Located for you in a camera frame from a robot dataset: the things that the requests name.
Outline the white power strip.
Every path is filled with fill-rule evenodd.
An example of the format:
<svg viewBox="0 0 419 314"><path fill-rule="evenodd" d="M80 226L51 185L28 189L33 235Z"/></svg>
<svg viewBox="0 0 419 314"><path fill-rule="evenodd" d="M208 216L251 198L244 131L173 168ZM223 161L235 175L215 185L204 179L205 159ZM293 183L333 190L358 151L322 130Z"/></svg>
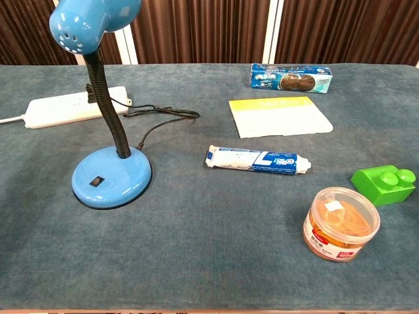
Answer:
<svg viewBox="0 0 419 314"><path fill-rule="evenodd" d="M29 129L101 118L97 103L88 102L88 93L79 92L30 101L23 120Z"/></svg>

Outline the white and blue toothpaste tube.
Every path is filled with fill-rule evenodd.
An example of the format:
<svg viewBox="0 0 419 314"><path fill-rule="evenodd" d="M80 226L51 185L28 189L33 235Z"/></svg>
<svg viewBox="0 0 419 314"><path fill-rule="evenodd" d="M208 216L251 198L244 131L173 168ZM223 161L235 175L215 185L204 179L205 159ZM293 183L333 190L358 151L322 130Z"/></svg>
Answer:
<svg viewBox="0 0 419 314"><path fill-rule="evenodd" d="M311 167L307 158L296 153L269 152L211 145L206 154L208 167L243 171L276 173L281 175L305 174Z"/></svg>

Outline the blue gooseneck desk lamp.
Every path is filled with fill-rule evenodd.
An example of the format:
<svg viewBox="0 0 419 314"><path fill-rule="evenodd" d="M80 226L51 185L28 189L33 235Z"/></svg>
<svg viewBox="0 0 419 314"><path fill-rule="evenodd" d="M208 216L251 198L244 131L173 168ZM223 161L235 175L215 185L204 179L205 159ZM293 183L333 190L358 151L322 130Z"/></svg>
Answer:
<svg viewBox="0 0 419 314"><path fill-rule="evenodd" d="M128 26L141 4L142 0L59 0L49 19L54 40L84 58L96 103L115 142L85 157L73 172L74 195L93 209L114 209L136 200L152 179L146 155L128 144L98 52L104 34Z"/></svg>

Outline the green toy building block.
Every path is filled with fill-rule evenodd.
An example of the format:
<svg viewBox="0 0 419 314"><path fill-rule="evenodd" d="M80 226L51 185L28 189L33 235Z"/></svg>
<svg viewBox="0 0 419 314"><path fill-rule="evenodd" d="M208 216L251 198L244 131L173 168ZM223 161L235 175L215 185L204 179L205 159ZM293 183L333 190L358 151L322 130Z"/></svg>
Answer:
<svg viewBox="0 0 419 314"><path fill-rule="evenodd" d="M415 190L416 175L394 165L358 169L351 182L373 205L390 205L405 201Z"/></svg>

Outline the blue table cloth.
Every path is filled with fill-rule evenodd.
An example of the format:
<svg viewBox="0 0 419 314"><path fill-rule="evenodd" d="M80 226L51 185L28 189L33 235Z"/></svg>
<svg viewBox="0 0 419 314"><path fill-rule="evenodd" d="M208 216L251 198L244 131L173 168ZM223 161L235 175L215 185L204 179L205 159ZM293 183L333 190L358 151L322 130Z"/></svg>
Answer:
<svg viewBox="0 0 419 314"><path fill-rule="evenodd" d="M125 207L89 209L71 190L75 166L113 140L102 119L29 130L0 125L0 309L419 310L419 69L332 64L312 101L324 134L240 139L228 103L278 97L248 86L244 64L109 66L136 105L197 111L165 124L124 120L144 141L153 181ZM312 167L281 175L208 167L209 147L296 153ZM416 175L406 201L351 262L320 259L302 237L315 195L351 187L362 168Z"/></svg>

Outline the blue cookie package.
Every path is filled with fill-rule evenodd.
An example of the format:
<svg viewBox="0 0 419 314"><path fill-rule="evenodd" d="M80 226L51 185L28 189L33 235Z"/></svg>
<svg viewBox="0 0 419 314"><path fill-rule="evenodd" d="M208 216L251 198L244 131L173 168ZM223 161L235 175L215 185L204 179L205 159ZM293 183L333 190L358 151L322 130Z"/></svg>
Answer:
<svg viewBox="0 0 419 314"><path fill-rule="evenodd" d="M333 74L328 67L313 65L266 65L253 63L250 71L251 88L326 94Z"/></svg>

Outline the brown pleated curtain panel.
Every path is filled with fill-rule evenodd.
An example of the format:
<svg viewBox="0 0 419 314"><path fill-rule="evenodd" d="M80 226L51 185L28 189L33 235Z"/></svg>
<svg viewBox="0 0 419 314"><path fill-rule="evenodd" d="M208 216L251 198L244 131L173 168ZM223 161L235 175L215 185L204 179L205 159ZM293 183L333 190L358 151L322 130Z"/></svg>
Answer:
<svg viewBox="0 0 419 314"><path fill-rule="evenodd" d="M101 60L106 65L121 64L122 60L114 33L105 33L100 44Z"/></svg>
<svg viewBox="0 0 419 314"><path fill-rule="evenodd" d="M0 65L76 65L49 29L53 0L0 0Z"/></svg>
<svg viewBox="0 0 419 314"><path fill-rule="evenodd" d="M276 63L419 62L419 0L285 0Z"/></svg>
<svg viewBox="0 0 419 314"><path fill-rule="evenodd" d="M262 62L270 0L143 0L139 63Z"/></svg>

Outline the yellow and white notepad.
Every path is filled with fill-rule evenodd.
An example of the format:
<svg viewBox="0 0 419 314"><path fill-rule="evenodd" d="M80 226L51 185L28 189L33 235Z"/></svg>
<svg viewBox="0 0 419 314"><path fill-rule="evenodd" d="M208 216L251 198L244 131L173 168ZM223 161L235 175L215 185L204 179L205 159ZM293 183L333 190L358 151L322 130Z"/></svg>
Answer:
<svg viewBox="0 0 419 314"><path fill-rule="evenodd" d="M230 100L240 138L329 133L333 125L307 96Z"/></svg>

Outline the clear round rubber band tub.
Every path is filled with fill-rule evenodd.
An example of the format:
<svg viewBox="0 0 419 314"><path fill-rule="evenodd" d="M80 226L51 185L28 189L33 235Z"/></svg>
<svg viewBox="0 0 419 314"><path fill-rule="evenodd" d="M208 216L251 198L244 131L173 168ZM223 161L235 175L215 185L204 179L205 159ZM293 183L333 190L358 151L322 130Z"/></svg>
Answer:
<svg viewBox="0 0 419 314"><path fill-rule="evenodd" d="M376 207L360 193L343 187L319 191L304 220L308 248L333 262L353 260L380 228Z"/></svg>

